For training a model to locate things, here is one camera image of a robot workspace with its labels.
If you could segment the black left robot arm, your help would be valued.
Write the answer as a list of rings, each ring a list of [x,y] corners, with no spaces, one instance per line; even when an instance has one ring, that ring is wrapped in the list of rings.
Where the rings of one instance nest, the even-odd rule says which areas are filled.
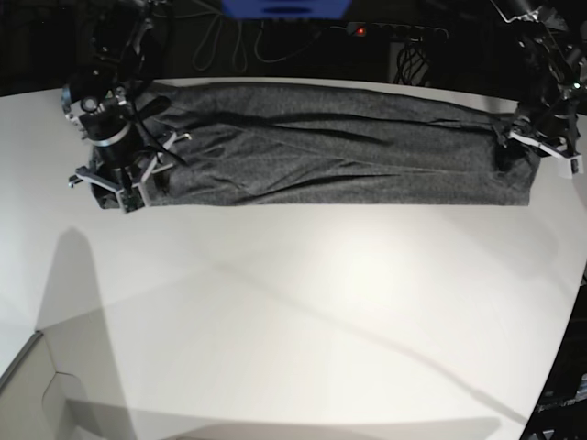
[[[508,138],[568,162],[577,161],[578,107],[586,100],[586,42],[581,27],[551,1],[494,1],[516,30],[528,68],[528,97],[519,101]]]

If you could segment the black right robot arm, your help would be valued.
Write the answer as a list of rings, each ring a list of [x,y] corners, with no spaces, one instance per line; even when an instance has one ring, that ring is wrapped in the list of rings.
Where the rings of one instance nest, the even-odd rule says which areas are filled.
[[[125,214],[149,207],[150,180],[185,163],[172,146],[186,135],[156,137],[146,126],[170,107],[170,99],[157,96],[138,105],[173,41],[173,21],[169,1],[113,2],[95,24],[91,67],[62,89],[63,113],[91,150],[68,184],[87,183],[101,207]]]

